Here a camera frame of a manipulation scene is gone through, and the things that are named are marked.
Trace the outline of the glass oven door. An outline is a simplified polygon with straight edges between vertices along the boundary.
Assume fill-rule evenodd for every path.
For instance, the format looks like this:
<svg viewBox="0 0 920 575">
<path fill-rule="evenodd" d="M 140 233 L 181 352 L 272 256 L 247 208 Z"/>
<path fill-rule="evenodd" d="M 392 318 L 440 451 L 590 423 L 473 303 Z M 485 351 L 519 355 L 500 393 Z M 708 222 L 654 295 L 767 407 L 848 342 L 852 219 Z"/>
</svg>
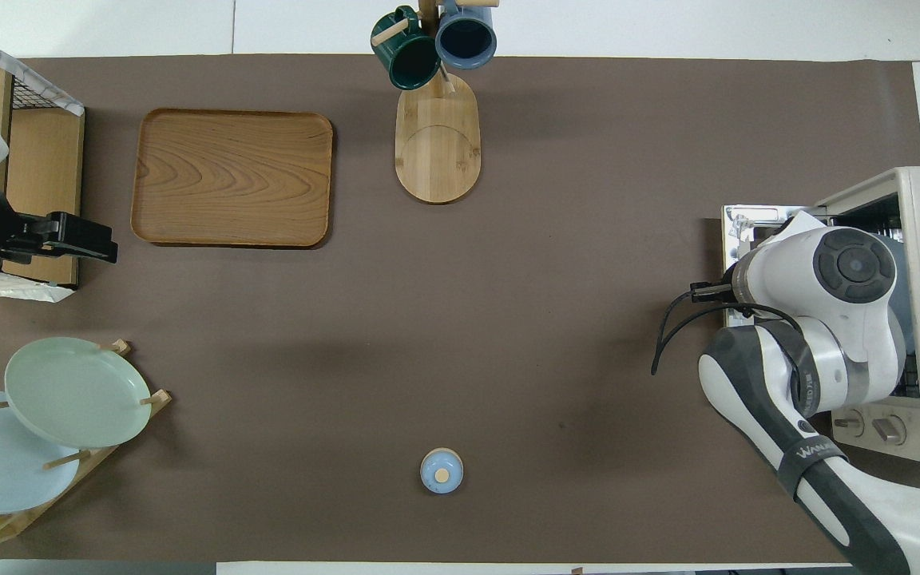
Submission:
<svg viewBox="0 0 920 575">
<path fill-rule="evenodd" d="M 829 227 L 809 212 L 781 207 L 731 206 L 724 222 L 729 302 L 770 317 L 817 317 L 830 292 L 819 270 Z"/>
</svg>

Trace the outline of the pale green plate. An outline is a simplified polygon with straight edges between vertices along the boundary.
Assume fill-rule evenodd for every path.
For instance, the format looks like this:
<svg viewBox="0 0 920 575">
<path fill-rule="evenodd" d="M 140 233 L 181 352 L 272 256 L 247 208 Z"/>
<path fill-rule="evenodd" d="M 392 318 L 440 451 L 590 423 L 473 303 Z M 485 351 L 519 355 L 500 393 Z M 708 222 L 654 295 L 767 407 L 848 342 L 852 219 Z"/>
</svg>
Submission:
<svg viewBox="0 0 920 575">
<path fill-rule="evenodd" d="M 38 436 L 74 449 L 117 446 L 149 424 L 149 386 L 134 365 L 98 343 L 51 336 L 27 343 L 5 367 L 10 409 Z"/>
</svg>

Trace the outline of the wooden serving tray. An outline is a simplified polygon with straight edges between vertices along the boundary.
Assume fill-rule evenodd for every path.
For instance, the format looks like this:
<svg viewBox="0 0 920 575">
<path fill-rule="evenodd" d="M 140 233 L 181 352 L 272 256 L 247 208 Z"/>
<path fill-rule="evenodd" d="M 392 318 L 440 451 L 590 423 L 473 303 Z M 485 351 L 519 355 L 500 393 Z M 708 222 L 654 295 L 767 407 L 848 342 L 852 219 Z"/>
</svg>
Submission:
<svg viewBox="0 0 920 575">
<path fill-rule="evenodd" d="M 138 133 L 132 232 L 156 245 L 316 248 L 330 227 L 334 151 L 323 114 L 151 110 Z"/>
</svg>

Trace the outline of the wooden plate rack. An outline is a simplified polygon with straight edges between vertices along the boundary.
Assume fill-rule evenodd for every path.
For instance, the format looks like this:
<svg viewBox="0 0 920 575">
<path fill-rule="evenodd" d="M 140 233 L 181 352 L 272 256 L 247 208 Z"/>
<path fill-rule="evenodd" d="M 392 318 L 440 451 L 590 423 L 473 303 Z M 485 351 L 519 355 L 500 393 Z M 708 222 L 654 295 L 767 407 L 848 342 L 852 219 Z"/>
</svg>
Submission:
<svg viewBox="0 0 920 575">
<path fill-rule="evenodd" d="M 124 339 L 93 343 L 51 336 L 27 343 L 12 355 L 5 369 L 0 411 L 10 411 L 23 428 L 69 449 L 68 454 L 45 462 L 45 472 L 70 466 L 74 474 L 47 502 L 0 514 L 0 543 L 32 526 L 171 402 L 168 391 L 151 391 L 125 359 L 130 349 Z"/>
</svg>

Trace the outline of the wooden mug tree stand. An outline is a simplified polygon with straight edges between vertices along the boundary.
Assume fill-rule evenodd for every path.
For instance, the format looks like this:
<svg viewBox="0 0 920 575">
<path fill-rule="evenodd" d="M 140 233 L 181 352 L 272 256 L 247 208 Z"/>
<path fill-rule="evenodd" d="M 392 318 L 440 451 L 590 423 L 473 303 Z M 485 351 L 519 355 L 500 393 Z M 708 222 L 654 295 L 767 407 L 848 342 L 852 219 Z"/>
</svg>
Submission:
<svg viewBox="0 0 920 575">
<path fill-rule="evenodd" d="M 435 44 L 442 5 L 416 1 L 412 8 Z M 478 103 L 455 70 L 439 58 L 437 76 L 419 89 L 401 90 L 395 113 L 395 174 L 407 192 L 427 204 L 459 200 L 481 175 Z"/>
</svg>

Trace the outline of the dark green mug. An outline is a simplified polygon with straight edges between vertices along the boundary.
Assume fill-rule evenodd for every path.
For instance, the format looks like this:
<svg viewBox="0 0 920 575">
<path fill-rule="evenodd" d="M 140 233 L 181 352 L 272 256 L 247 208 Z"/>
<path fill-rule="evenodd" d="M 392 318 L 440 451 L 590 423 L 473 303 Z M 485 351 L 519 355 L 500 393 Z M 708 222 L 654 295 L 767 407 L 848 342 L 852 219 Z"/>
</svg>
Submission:
<svg viewBox="0 0 920 575">
<path fill-rule="evenodd" d="M 434 38 L 424 32 L 418 12 L 409 5 L 399 5 L 373 25 L 370 45 L 399 90 L 419 89 L 439 72 Z"/>
</svg>

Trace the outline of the brown table mat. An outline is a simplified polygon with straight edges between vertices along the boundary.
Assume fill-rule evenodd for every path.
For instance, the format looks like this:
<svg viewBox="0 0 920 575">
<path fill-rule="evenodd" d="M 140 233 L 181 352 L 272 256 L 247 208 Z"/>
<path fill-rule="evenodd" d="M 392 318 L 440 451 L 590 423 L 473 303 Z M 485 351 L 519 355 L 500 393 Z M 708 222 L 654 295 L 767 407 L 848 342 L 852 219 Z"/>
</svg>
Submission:
<svg viewBox="0 0 920 575">
<path fill-rule="evenodd" d="M 1 559 L 839 563 L 708 404 L 697 320 L 724 204 L 810 204 L 920 166 L 908 62 L 504 57 L 465 73 L 482 174 L 449 206 L 394 167 L 372 55 L 37 59 L 86 105 L 81 214 L 117 264 L 0 298 L 0 386 L 43 336 L 127 339 L 172 404 Z M 314 250 L 160 247 L 130 226 L 143 116 L 303 110 L 335 128 Z M 424 455 L 464 479 L 431 494 Z"/>
</svg>

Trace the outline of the blue mug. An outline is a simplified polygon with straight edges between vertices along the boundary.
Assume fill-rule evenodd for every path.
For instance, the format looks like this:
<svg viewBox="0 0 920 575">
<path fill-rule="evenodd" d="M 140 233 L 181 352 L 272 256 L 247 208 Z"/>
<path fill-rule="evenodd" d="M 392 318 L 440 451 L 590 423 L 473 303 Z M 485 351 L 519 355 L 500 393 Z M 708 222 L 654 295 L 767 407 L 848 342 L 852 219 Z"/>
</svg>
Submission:
<svg viewBox="0 0 920 575">
<path fill-rule="evenodd" d="M 499 0 L 439 0 L 437 47 L 439 58 L 450 68 L 477 69 L 494 57 L 497 49 L 492 12 Z"/>
</svg>

